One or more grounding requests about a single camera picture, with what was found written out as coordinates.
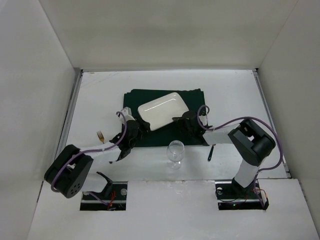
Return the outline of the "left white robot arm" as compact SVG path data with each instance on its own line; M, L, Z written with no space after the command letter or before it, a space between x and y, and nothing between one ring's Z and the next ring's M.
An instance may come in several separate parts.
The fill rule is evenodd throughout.
M146 121L127 120L121 132L105 144L82 149L69 144L47 169L44 180L52 191L70 199L83 187L93 163L101 165L124 159L149 130L150 123Z

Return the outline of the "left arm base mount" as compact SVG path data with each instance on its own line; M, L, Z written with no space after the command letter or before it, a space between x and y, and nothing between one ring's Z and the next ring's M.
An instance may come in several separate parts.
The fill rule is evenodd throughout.
M127 207L128 182L114 182L108 196L100 193L82 194L80 211L125 211Z

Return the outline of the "clear wine glass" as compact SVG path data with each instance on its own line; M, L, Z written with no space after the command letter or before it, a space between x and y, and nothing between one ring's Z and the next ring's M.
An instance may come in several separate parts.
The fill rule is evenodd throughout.
M169 160L168 166L172 170L178 170L185 157L185 145L179 140L172 141L167 147L166 155Z

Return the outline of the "gold knife black handle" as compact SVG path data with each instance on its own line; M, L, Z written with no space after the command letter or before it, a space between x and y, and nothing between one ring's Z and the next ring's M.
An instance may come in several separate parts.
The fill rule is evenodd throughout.
M210 162L212 160L212 157L213 157L213 153L214 153L214 149L215 149L215 144L213 144L211 146L211 149L209 151L209 155L208 155L208 158L207 158L207 161Z

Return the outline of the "dark green cloth placemat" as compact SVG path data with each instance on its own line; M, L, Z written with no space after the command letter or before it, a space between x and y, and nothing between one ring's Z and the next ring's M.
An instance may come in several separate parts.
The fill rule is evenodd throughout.
M132 116L141 121L138 113L138 107L153 101L157 98L163 97L167 94L178 93L188 109L191 111L198 111L200 106L205 104L205 95L201 89L194 90L155 90L155 89L132 89L130 92L124 94L123 106L131 109ZM203 143L186 135L178 129L176 123L170 123L160 129L150 132L143 132L142 138L135 145L136 148L151 148L151 147L167 147L172 141L181 141L185 146L202 145Z

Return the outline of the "gold fork black handle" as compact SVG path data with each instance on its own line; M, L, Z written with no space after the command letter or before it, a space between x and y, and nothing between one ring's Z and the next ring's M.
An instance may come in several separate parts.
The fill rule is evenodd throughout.
M97 136L98 136L98 139L102 142L102 144L105 143L105 138L104 138L104 135L103 133L99 130L96 132Z

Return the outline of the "white rectangular plate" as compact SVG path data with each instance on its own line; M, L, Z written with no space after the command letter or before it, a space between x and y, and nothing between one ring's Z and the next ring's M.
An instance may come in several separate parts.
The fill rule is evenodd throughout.
M172 92L140 105L137 111L149 123L150 130L155 131L172 123L173 118L180 118L189 108L177 92Z

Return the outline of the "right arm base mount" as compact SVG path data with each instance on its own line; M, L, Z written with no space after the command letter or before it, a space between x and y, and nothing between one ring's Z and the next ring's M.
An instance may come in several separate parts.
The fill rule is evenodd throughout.
M266 211L270 205L266 191L260 188L256 181L255 187L251 184L243 190L231 180L215 182L215 196L220 211L233 210L262 210Z

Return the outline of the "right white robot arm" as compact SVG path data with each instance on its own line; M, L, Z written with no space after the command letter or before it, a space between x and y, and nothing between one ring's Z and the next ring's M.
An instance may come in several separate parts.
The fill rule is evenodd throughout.
M172 120L184 135L198 141L200 145L231 144L236 148L242 162L231 180L231 187L238 196L254 189L262 162L276 147L274 138L256 124L261 120L255 117L238 117L216 127L204 125L199 114L194 111L187 111Z

